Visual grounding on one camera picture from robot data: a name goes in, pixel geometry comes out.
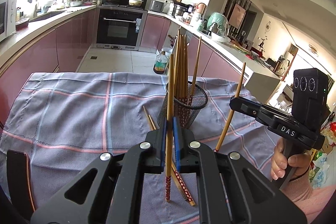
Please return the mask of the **person right hand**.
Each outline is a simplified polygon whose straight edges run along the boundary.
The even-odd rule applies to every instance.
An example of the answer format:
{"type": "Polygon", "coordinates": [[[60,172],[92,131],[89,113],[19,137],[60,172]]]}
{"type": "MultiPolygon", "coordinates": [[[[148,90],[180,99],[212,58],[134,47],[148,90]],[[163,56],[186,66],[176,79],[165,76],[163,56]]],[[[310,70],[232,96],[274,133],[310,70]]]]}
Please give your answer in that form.
{"type": "Polygon", "coordinates": [[[304,175],[310,166],[311,156],[308,153],[301,153],[286,158],[283,155],[284,139],[280,138],[274,148],[274,153],[271,160],[270,175],[273,180],[278,180],[285,176],[285,170],[288,166],[295,168],[295,172],[291,179],[296,179],[304,175]]]}

